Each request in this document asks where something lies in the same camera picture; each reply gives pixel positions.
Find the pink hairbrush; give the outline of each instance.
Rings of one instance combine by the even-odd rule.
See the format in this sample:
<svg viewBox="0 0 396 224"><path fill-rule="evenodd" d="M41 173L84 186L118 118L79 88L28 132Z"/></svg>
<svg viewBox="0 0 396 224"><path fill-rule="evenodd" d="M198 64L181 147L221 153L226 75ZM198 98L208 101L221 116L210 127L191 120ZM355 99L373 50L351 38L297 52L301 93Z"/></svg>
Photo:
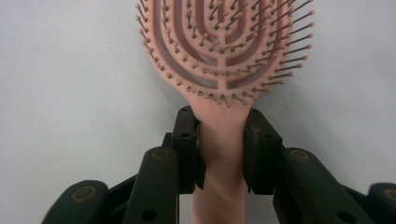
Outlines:
<svg viewBox="0 0 396 224"><path fill-rule="evenodd" d="M140 0L136 19L150 60L201 121L204 189L193 197L192 223L244 223L243 129L261 92L291 77L306 60L292 14L296 0Z"/></svg>

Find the vented brush head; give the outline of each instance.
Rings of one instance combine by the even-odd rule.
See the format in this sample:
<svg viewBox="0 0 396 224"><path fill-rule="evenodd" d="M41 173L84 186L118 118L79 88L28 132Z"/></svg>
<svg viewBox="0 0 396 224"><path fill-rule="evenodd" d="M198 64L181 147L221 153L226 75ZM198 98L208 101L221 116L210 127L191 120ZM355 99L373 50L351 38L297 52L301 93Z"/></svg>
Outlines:
<svg viewBox="0 0 396 224"><path fill-rule="evenodd" d="M140 0L136 19L156 69L189 102L204 97L227 107L251 105L307 59L303 51L311 45L302 43L313 35L299 34L314 23L300 23L314 11L292 15L313 0L295 2Z"/></svg>

